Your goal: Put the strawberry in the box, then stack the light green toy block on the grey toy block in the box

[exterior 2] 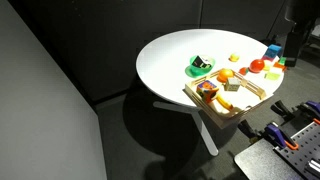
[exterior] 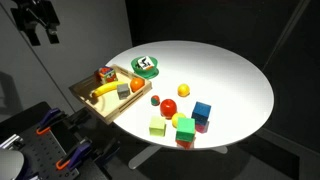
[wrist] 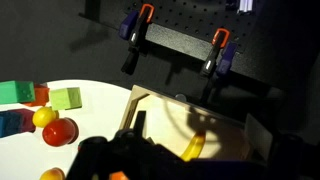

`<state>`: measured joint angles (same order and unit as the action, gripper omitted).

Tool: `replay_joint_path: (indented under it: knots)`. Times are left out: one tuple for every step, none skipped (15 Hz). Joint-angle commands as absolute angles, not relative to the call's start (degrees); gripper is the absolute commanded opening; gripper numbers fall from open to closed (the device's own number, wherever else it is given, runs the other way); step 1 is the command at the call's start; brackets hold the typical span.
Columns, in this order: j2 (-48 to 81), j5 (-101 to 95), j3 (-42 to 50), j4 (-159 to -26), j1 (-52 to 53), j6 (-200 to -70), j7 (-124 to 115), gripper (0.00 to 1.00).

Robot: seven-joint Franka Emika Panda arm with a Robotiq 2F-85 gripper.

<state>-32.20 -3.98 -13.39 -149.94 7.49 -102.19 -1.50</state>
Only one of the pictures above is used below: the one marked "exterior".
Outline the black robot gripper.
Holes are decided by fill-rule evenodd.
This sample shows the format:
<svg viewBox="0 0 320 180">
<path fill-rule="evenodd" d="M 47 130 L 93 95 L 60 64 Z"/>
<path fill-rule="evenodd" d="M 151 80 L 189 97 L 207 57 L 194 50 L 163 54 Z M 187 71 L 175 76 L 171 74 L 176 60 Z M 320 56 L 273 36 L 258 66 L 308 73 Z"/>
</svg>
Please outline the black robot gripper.
<svg viewBox="0 0 320 180">
<path fill-rule="evenodd" d="M 12 0 L 16 8 L 11 8 L 14 21 L 19 30 L 26 31 L 40 24 L 46 29 L 51 44 L 58 44 L 59 39 L 55 29 L 60 21 L 50 0 Z M 40 46 L 38 36 L 34 31 L 27 31 L 32 46 Z"/>
</svg>

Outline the grey rounded robot base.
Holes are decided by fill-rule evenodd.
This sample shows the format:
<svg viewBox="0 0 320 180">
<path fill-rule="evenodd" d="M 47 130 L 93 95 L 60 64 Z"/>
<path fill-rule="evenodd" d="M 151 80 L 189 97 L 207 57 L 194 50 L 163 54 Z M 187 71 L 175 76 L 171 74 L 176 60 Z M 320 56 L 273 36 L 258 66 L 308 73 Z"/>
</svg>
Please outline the grey rounded robot base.
<svg viewBox="0 0 320 180">
<path fill-rule="evenodd" d="M 24 165 L 24 156 L 15 150 L 0 149 L 0 180 L 16 180 Z"/>
</svg>

